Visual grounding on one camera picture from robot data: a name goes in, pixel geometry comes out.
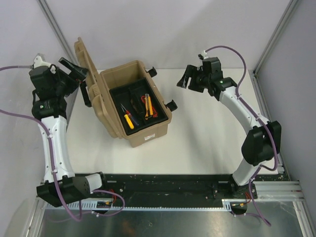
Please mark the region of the tan plastic tool box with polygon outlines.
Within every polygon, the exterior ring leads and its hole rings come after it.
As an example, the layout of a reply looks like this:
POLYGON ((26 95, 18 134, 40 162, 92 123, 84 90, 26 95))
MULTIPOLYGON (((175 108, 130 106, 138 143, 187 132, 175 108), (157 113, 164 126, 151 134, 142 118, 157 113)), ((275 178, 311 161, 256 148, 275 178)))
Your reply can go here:
POLYGON ((165 103, 153 81, 155 68, 145 69, 134 60, 98 72, 81 38, 74 44, 78 62, 88 70, 80 89, 87 107, 113 138, 126 139, 132 147, 167 134, 175 101, 165 103))

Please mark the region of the black tool box tray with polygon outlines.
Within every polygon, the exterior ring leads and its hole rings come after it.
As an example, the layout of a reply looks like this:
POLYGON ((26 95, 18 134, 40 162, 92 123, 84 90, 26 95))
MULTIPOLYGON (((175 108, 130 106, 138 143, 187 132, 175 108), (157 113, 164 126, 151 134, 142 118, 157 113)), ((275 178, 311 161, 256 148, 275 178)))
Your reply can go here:
POLYGON ((118 111, 124 131, 128 136, 150 126, 164 122, 168 119, 166 112, 163 110, 163 107, 160 105, 157 97, 154 95, 153 89, 150 87, 145 78, 139 79, 133 83, 110 89, 110 95, 113 99, 115 108, 118 111), (145 105, 142 102, 141 97, 146 93, 151 97, 153 106, 158 113, 157 118, 145 120, 145 105), (123 106, 136 118, 139 126, 134 125, 134 129, 129 128, 124 118, 126 113, 121 108, 121 104, 123 104, 123 106))

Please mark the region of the red black pliers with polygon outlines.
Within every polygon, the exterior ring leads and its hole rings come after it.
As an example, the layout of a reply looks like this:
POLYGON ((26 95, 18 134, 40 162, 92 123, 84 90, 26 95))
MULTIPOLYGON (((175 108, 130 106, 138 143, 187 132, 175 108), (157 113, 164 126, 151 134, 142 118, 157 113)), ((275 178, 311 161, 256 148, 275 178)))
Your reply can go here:
POLYGON ((145 120, 151 119, 151 118, 157 118, 158 113, 155 110, 151 97, 149 94, 145 94, 141 97, 142 102, 145 105, 145 120))

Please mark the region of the yellow black utility knife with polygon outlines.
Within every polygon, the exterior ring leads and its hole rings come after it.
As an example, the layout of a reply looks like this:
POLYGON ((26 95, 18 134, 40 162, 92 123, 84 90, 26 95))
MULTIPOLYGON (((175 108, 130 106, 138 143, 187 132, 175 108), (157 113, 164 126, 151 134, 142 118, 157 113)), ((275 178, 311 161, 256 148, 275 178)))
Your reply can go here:
POLYGON ((152 103, 151 103, 151 98, 149 94, 145 94, 145 107, 146 107, 146 115, 145 119, 148 120, 153 116, 153 108, 152 108, 152 103))

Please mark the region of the blue handle screwdriver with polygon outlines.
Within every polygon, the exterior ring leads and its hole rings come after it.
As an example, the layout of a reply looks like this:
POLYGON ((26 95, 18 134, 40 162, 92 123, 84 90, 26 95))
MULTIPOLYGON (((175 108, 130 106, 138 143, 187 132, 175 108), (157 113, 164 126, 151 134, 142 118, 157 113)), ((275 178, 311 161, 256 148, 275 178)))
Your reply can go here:
POLYGON ((131 122, 135 125, 135 126, 139 126, 138 121, 136 120, 136 118, 123 106, 123 104, 120 105, 121 108, 123 109, 123 111, 128 115, 129 119, 131 120, 131 122))

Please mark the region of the yellow handle screwdriver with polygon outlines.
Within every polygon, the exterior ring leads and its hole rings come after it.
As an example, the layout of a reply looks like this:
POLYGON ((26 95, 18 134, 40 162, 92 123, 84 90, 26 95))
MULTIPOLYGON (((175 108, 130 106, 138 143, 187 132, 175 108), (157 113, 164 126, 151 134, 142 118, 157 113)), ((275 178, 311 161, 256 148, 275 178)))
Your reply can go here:
POLYGON ((130 128, 130 129, 134 129, 134 124, 133 124, 133 122, 131 121, 129 115, 125 114, 125 115, 124 115, 124 118, 125 118, 125 120, 126 120, 128 126, 129 126, 129 128, 130 128))

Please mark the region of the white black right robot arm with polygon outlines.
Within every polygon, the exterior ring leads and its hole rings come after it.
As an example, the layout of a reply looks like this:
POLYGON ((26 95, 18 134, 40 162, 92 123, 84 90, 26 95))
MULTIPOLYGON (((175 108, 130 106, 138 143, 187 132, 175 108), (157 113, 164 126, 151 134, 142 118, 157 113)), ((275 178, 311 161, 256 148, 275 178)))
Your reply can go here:
POLYGON ((221 102, 235 116, 246 133, 241 147, 242 161, 232 174, 228 193, 239 198, 245 193, 245 185, 252 181, 260 168, 271 159, 278 162, 281 125, 269 121, 241 97, 237 83, 231 77, 224 77, 221 62, 217 57, 202 59, 199 67, 188 65, 177 83, 178 87, 196 92, 207 90, 210 96, 221 102))

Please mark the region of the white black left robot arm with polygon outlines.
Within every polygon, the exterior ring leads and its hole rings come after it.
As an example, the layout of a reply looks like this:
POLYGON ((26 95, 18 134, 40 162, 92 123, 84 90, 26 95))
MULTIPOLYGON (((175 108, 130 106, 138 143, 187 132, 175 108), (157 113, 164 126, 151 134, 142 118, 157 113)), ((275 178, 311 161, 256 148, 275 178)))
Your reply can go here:
POLYGON ((102 198, 109 191, 102 173, 76 176, 72 169, 66 139, 65 98, 84 85, 88 69, 63 57, 59 63, 70 73, 46 62, 39 54, 35 56, 29 71, 35 87, 32 115, 39 122, 45 157, 44 183, 37 187, 37 195, 54 207, 86 199, 91 192, 102 198))

